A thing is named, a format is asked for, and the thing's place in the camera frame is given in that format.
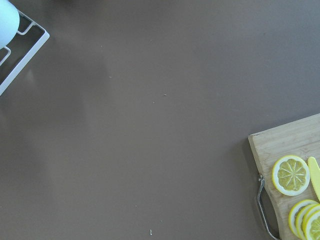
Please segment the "stacked lemon slice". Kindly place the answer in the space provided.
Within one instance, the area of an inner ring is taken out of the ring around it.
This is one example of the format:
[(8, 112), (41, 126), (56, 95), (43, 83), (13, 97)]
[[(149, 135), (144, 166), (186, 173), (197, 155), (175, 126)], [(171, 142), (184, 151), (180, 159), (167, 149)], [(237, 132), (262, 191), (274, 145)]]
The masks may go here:
[(295, 227), (296, 227), (296, 230), (297, 230), (297, 234), (298, 234), (298, 237), (301, 239), (301, 240), (305, 240), (305, 234), (304, 234), (304, 231), (303, 231), (303, 223), (304, 223), (304, 220), (307, 219), (307, 216), (309, 216), (309, 212), (311, 210), (319, 210), (320, 209), (320, 205), (319, 204), (308, 204), (306, 206), (304, 206), (297, 214), (297, 217), (295, 219)]
[(288, 214), (288, 225), (290, 230), (292, 231), (292, 233), (299, 238), (298, 232), (297, 232), (297, 228), (295, 225), (295, 221), (296, 221), (296, 217), (297, 214), (299, 213), (299, 211), (301, 210), (301, 208), (308, 206), (308, 205), (318, 205), (319, 203), (315, 200), (311, 200), (311, 199), (304, 199), (299, 201), (298, 203), (296, 203), (291, 210), (289, 211)]
[(314, 212), (308, 218), (303, 227), (303, 232), (306, 240), (320, 239), (320, 211)]

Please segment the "top stacked lemon slice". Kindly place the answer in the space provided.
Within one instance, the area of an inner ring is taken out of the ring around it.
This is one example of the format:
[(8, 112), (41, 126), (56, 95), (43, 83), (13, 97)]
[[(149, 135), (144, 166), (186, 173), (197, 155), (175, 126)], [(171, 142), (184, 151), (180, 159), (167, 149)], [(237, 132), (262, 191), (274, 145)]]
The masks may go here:
[(306, 240), (320, 239), (320, 211), (314, 212), (308, 218), (303, 227), (303, 232)]

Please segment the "yellow plastic knife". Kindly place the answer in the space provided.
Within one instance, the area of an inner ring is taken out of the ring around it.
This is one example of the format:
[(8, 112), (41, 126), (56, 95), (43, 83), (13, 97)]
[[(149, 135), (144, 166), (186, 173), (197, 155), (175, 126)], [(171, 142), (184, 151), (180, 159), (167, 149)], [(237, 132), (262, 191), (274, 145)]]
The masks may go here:
[(307, 160), (309, 168), (310, 180), (312, 183), (313, 190), (318, 198), (320, 199), (320, 167), (315, 157), (309, 157)]

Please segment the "single lemon slice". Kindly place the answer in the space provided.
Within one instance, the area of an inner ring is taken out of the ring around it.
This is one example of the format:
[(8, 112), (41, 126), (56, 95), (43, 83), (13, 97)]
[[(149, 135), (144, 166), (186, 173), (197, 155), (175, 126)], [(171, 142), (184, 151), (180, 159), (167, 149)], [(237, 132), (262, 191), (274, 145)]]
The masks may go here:
[(280, 193), (293, 197), (302, 194), (308, 188), (311, 178), (309, 167), (302, 158), (286, 155), (274, 163), (271, 179)]

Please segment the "wooden cutting board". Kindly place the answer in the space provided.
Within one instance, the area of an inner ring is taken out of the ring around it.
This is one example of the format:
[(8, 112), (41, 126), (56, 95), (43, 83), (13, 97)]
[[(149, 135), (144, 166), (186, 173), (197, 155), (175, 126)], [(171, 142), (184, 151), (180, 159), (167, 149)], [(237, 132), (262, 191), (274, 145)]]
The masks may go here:
[[(272, 181), (272, 169), (281, 157), (295, 155), (303, 160), (309, 157), (320, 159), (320, 116), (312, 115), (300, 120), (257, 132), (248, 136), (258, 170), (258, 192), (256, 202), (263, 225), (273, 240), (296, 240), (289, 228), (289, 211), (301, 200), (318, 200), (311, 185), (297, 196), (286, 196), (280, 193)], [(278, 234), (271, 233), (271, 220), (267, 219), (267, 211), (261, 200), (262, 192), (266, 192), (277, 220)]]

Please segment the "light blue cup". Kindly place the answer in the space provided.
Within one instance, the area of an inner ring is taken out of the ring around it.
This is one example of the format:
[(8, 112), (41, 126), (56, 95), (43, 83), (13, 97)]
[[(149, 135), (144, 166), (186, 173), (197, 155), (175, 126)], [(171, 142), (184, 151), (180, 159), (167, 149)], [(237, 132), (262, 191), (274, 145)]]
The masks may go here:
[(8, 0), (0, 1), (0, 48), (15, 37), (20, 25), (18, 9)]

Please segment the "bottom stacked lemon slice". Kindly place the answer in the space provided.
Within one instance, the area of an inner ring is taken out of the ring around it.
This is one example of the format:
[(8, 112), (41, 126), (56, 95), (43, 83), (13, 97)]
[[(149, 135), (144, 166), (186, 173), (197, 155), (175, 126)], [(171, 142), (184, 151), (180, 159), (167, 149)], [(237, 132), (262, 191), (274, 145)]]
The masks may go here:
[(298, 232), (297, 232), (297, 228), (295, 225), (295, 221), (296, 221), (296, 217), (297, 214), (299, 213), (299, 211), (301, 210), (301, 208), (308, 206), (308, 205), (318, 205), (319, 203), (315, 200), (311, 200), (311, 199), (304, 199), (299, 201), (298, 203), (296, 203), (291, 210), (289, 211), (288, 214), (288, 225), (290, 230), (292, 231), (292, 233), (299, 238)]

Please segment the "middle stacked lemon slice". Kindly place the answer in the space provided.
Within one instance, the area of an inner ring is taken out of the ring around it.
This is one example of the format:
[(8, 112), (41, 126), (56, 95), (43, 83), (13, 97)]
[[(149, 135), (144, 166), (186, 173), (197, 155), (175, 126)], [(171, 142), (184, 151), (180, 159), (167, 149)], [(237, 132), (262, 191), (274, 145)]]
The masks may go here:
[(298, 237), (301, 239), (301, 240), (305, 240), (305, 234), (304, 234), (304, 231), (303, 231), (303, 223), (304, 223), (304, 220), (307, 219), (307, 216), (309, 216), (309, 212), (311, 210), (319, 210), (320, 209), (320, 205), (319, 204), (308, 204), (306, 206), (304, 206), (297, 214), (297, 217), (295, 219), (295, 227), (296, 227), (296, 230), (297, 230), (297, 234), (298, 234)]

